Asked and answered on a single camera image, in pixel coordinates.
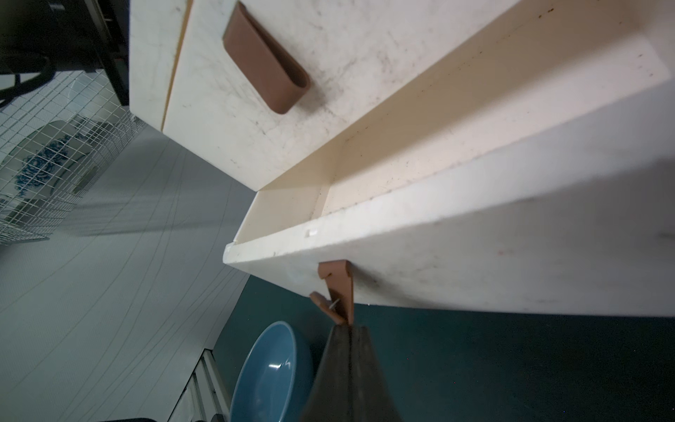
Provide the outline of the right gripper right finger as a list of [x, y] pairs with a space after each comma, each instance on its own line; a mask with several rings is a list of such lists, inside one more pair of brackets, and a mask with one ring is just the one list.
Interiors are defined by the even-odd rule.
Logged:
[[365, 326], [352, 328], [353, 421], [402, 421]]

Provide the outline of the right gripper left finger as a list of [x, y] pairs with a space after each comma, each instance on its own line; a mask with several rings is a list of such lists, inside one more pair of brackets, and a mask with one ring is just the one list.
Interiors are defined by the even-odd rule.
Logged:
[[350, 325], [335, 325], [323, 351], [300, 421], [351, 421]]

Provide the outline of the white three-drawer cabinet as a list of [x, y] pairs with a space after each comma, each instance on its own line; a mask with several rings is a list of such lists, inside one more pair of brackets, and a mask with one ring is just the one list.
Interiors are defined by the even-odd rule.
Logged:
[[671, 1], [133, 1], [130, 107], [252, 190], [381, 121], [463, 162], [674, 76]]

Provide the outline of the drawer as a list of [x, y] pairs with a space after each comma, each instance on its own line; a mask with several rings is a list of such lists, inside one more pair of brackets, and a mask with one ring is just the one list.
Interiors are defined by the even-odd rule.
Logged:
[[521, 1], [261, 189], [224, 262], [299, 295], [674, 313], [674, 4]]

